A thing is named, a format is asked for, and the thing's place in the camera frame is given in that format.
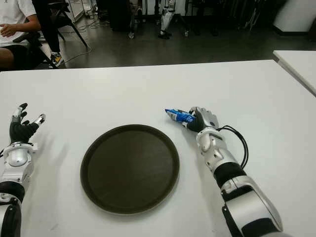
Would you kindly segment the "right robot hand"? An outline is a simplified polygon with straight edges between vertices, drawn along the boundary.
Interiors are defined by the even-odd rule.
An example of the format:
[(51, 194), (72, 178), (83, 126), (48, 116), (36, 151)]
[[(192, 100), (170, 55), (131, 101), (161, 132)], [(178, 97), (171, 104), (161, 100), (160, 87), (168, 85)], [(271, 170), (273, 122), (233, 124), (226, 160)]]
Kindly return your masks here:
[(183, 122), (183, 126), (193, 132), (201, 132), (205, 128), (219, 128), (219, 123), (216, 115), (206, 108), (191, 107), (189, 114), (194, 117), (192, 122)]

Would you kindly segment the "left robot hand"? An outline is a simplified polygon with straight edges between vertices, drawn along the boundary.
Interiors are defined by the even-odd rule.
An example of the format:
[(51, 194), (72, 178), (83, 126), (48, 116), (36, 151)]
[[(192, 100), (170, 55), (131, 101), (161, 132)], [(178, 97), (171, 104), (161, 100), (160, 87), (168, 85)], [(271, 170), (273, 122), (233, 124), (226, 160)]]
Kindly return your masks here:
[(28, 143), (30, 138), (46, 120), (46, 115), (41, 114), (33, 122), (30, 122), (29, 120), (22, 122), (23, 118), (27, 115), (27, 112), (25, 111), (27, 106), (27, 103), (19, 105), (11, 117), (9, 126), (10, 144)]

